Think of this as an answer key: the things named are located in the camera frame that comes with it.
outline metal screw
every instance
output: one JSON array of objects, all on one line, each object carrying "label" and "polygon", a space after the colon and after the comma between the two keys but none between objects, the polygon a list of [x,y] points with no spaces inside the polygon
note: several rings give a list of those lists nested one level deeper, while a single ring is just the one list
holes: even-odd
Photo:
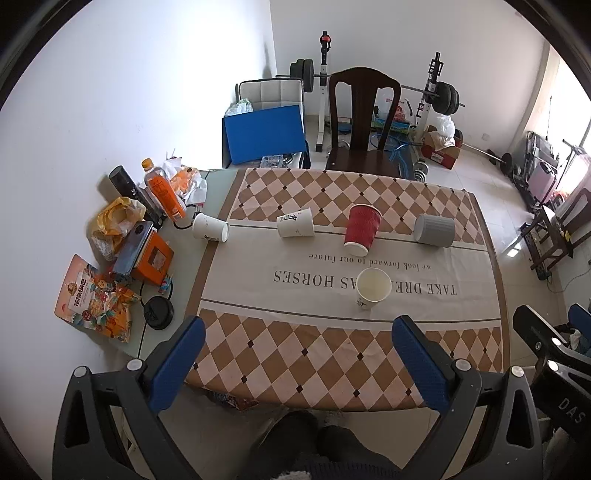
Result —
[{"label": "metal screw", "polygon": [[76,367],[74,370],[74,376],[77,378],[84,377],[88,369],[84,366]]},{"label": "metal screw", "polygon": [[132,372],[135,372],[136,370],[139,370],[140,368],[142,368],[143,364],[144,363],[139,358],[134,358],[133,360],[130,360],[129,362],[127,362],[127,370],[131,370]]},{"label": "metal screw", "polygon": [[456,360],[456,368],[458,370],[462,370],[463,372],[467,372],[472,368],[472,366],[470,365],[470,362],[468,360],[460,358],[459,360]]},{"label": "metal screw", "polygon": [[511,373],[516,377],[523,377],[524,375],[523,369],[518,365],[514,365],[511,367]]}]

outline red ribbed paper cup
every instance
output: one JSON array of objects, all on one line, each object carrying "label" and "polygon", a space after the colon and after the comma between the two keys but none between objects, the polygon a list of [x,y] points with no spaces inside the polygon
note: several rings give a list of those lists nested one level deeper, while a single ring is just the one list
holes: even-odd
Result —
[{"label": "red ribbed paper cup", "polygon": [[366,256],[381,221],[382,214],[376,207],[363,203],[353,205],[349,211],[349,223],[345,233],[347,252],[356,257]]}]

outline black pants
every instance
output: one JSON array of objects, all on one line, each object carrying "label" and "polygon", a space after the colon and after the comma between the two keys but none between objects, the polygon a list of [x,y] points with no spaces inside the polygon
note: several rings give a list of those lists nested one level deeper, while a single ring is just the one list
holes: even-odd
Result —
[{"label": "black pants", "polygon": [[271,480],[284,472],[305,470],[310,463],[329,462],[400,471],[387,457],[364,447],[349,429],[319,429],[316,417],[299,410],[288,413],[271,429],[253,450],[237,480]]}]

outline cardboard box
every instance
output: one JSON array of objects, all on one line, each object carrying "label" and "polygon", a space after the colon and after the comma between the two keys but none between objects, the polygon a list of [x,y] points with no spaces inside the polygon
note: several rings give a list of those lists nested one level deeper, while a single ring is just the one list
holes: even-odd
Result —
[{"label": "cardboard box", "polygon": [[[435,131],[436,128],[432,125],[429,125],[427,128],[427,133]],[[449,168],[450,170],[453,167],[453,164],[456,162],[457,158],[460,156],[460,149],[462,148],[462,140],[456,137],[456,146],[455,147],[446,147],[442,150],[435,151],[435,145],[433,144],[433,140],[431,139],[430,135],[425,135],[425,142],[421,147],[421,155],[425,158],[430,160],[436,161],[440,163],[445,168]]]}]

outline blue folder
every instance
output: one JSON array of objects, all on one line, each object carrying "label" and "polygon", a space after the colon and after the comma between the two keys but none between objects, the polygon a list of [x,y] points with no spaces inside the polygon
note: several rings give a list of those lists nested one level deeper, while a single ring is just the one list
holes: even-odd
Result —
[{"label": "blue folder", "polygon": [[298,105],[226,116],[223,125],[234,164],[306,151]]}]

